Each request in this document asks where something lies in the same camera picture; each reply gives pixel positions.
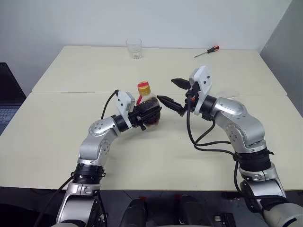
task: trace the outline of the white table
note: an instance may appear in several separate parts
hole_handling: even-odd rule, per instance
[[[184,95],[171,97],[184,100]],[[58,188],[74,171],[80,144],[107,98],[98,93],[31,93],[0,136],[1,186]],[[275,153],[271,160],[284,188],[303,189],[303,120],[288,97],[239,99],[264,124],[268,149]],[[112,101],[106,116],[114,113]],[[201,117],[191,119],[195,137],[210,126]],[[226,139],[216,127],[205,141]],[[234,191],[233,168],[227,154],[195,150],[185,118],[163,107],[157,127],[126,131],[114,141],[101,188]]]
[[[66,46],[33,91],[137,93],[138,82],[147,80],[155,94],[183,94],[170,80],[188,79],[195,68],[207,65],[213,95],[286,95],[257,51],[219,50],[194,59],[204,51],[144,48],[143,58],[133,60],[124,47]]]

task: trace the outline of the yellow bottle cap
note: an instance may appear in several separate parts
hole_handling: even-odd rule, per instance
[[[138,84],[138,91],[141,96],[147,96],[151,92],[150,85],[147,81],[140,82]]]

